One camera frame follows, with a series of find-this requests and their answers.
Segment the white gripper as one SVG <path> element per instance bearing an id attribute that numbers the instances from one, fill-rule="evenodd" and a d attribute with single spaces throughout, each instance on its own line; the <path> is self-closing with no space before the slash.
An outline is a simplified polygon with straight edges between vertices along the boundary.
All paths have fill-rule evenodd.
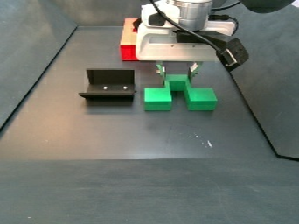
<path id="1" fill-rule="evenodd" d="M 143 3 L 140 25 L 137 26 L 135 56 L 139 60 L 157 61 L 156 73 L 164 87 L 165 70 L 163 61 L 196 61 L 188 69 L 188 80 L 201 69 L 200 61 L 217 61 L 216 51 L 207 44 L 185 44 L 176 41 L 180 31 L 159 14 L 164 15 L 184 29 L 196 32 L 219 32 L 232 36 L 235 23 L 220 19 L 211 20 L 212 3 Z"/>

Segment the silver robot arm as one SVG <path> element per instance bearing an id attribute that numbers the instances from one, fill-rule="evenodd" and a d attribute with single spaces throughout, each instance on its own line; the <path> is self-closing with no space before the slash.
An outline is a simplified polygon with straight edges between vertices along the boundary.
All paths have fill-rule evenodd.
<path id="1" fill-rule="evenodd" d="M 219 38 L 231 38 L 237 24 L 225 18 L 211 19 L 212 0 L 148 0 L 141 5 L 136 26 L 135 56 L 156 61 L 161 79 L 164 62 L 219 61 Z"/>

